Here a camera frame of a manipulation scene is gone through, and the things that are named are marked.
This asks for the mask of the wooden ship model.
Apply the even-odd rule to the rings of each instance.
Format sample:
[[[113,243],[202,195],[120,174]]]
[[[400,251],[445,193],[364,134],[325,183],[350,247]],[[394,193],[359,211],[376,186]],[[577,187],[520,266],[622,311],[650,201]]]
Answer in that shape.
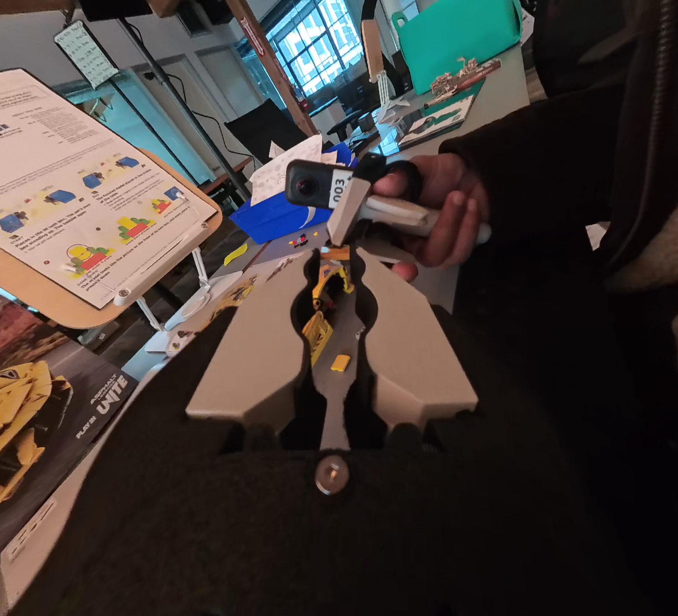
[[[458,73],[447,72],[437,77],[431,84],[430,91],[435,98],[460,93],[478,84],[502,66],[502,61],[498,57],[482,63],[476,59],[458,58],[458,61],[462,62],[462,68]]]

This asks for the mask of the blue tissue box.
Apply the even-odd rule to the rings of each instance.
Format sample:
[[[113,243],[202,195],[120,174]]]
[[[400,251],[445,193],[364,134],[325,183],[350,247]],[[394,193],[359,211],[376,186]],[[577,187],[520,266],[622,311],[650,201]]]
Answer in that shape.
[[[312,162],[321,162],[319,137],[310,137],[301,144],[280,153],[252,174],[251,199],[232,212],[230,219],[258,244],[308,230],[329,219],[331,210],[290,204],[285,197],[285,171],[293,155],[311,155]]]

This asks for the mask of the yellow toy brick car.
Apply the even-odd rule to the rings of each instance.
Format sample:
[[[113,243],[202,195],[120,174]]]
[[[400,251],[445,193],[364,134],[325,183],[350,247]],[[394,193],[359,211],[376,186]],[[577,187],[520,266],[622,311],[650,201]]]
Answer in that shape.
[[[343,293],[351,294],[354,288],[349,270],[342,262],[320,265],[317,283],[311,292],[313,315],[302,330],[309,342],[311,366],[315,366],[334,332],[331,319],[337,299]]]

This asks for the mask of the black stand pole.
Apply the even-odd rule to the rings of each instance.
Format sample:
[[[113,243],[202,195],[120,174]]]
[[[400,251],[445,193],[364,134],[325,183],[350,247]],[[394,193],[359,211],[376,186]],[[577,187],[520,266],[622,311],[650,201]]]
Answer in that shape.
[[[182,112],[184,117],[189,121],[191,127],[199,135],[202,141],[205,143],[209,151],[212,153],[216,161],[224,168],[226,176],[233,182],[235,188],[237,189],[239,195],[242,197],[244,202],[247,202],[251,194],[247,190],[245,184],[238,177],[238,174],[234,171],[233,167],[230,165],[228,160],[225,158],[223,153],[220,151],[218,146],[209,136],[208,132],[203,128],[197,116],[190,109],[186,101],[183,99],[182,95],[176,90],[175,86],[171,82],[170,77],[167,75],[165,70],[160,66],[155,58],[151,55],[148,48],[143,43],[140,35],[136,34],[136,28],[130,25],[125,18],[117,19],[120,26],[124,31],[129,35],[132,43],[140,52],[144,60],[149,65],[150,69],[153,71],[157,77],[159,83],[165,88],[165,90],[170,94],[174,103],[178,106],[179,110]]]

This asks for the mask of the person's right hand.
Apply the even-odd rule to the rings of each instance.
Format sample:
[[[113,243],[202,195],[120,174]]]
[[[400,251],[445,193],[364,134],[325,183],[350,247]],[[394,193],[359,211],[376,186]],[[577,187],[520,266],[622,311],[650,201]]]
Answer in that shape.
[[[398,169],[375,182],[372,191],[439,212],[427,238],[402,238],[417,264],[446,268],[464,263],[478,244],[481,225],[489,223],[486,189],[457,154],[418,155],[410,162],[421,178],[419,190],[411,185],[407,171]]]

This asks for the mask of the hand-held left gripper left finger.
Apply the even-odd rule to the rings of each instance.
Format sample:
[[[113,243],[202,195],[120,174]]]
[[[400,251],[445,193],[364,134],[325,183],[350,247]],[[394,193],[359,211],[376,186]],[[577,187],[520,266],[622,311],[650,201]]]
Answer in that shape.
[[[318,251],[276,264],[231,319],[186,407],[192,419],[227,419],[282,432],[295,417],[294,392],[310,365],[294,307],[311,307]]]

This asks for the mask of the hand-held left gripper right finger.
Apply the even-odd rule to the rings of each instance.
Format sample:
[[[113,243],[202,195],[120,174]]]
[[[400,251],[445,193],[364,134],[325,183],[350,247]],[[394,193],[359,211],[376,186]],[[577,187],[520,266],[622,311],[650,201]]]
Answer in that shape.
[[[449,419],[478,397],[427,298],[363,248],[360,285],[376,301],[365,352],[375,376],[373,408],[388,427]]]

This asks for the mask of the grey desk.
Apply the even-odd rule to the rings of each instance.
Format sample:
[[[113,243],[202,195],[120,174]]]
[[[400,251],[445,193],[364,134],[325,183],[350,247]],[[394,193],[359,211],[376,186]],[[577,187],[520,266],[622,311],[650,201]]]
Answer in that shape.
[[[460,137],[481,126],[512,113],[530,103],[523,67],[521,46],[517,44],[500,55],[502,67],[487,77],[484,88],[487,96],[478,96],[478,104],[469,116],[466,125],[453,132],[453,137]],[[358,323],[357,316],[349,314],[349,307],[341,305],[340,313],[347,317],[339,322],[337,339],[329,342],[319,362],[313,370],[313,380],[317,389],[328,401],[327,415],[323,427],[321,446],[323,448],[348,447],[343,426],[343,400],[349,384],[355,379],[355,360],[351,361],[347,372],[341,374],[331,372],[329,355],[347,351],[350,355],[357,352],[357,342],[349,335]],[[118,410],[101,436],[80,460],[69,476],[56,488],[41,508],[25,524],[15,538],[1,553],[1,614],[7,615],[26,591],[38,570],[46,561],[66,523],[79,490],[94,464],[99,451],[115,429],[131,404],[143,392],[145,385],[165,366],[166,360],[156,366],[150,366],[145,360],[141,369],[147,371],[141,383],[131,394],[129,400]]]

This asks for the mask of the white tag card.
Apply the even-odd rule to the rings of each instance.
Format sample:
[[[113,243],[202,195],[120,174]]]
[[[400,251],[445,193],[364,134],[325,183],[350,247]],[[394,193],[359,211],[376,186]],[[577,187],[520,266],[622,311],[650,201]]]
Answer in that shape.
[[[64,27],[54,36],[54,43],[93,89],[120,72],[82,20]]]

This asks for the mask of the window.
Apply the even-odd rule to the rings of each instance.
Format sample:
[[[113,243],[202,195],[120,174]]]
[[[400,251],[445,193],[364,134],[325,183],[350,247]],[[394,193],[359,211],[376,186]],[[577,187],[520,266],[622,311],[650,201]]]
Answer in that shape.
[[[363,57],[346,0],[281,0],[266,36],[300,96],[309,98]]]

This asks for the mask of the green plastic bin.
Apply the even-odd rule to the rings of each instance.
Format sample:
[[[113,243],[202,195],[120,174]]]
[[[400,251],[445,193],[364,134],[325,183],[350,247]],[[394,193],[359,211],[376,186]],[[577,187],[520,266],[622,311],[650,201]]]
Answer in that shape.
[[[391,19],[417,95],[439,76],[458,73],[463,61],[493,59],[523,30],[519,0],[437,0],[412,19],[401,11]]]

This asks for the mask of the black office chair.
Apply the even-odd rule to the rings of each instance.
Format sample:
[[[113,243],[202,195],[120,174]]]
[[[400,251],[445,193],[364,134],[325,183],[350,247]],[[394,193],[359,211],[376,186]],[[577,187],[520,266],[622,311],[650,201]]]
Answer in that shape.
[[[270,161],[272,143],[286,151],[309,137],[291,119],[289,112],[281,110],[272,99],[225,122],[225,127],[261,164]]]

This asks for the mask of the person's right forearm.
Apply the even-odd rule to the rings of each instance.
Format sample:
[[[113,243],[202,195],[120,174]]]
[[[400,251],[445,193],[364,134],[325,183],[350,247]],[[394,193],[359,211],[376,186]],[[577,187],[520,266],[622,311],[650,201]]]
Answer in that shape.
[[[489,223],[462,263],[455,316],[484,327],[556,319],[602,287],[656,300],[674,281],[664,225],[675,207],[676,77],[534,103],[443,142],[475,172]]]

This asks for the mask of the toy set box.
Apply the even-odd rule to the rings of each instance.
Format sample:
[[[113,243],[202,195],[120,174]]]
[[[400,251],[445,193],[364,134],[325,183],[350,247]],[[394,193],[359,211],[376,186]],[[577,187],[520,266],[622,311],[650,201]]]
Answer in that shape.
[[[1,549],[50,498],[137,386],[1,298]]]

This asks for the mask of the flat printed box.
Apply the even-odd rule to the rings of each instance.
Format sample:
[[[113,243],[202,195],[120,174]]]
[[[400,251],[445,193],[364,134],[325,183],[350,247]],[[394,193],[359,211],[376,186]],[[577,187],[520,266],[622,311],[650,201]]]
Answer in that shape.
[[[423,109],[404,116],[395,125],[395,142],[400,150],[409,149],[432,138],[460,128],[466,120],[476,95],[436,105],[434,112]]]

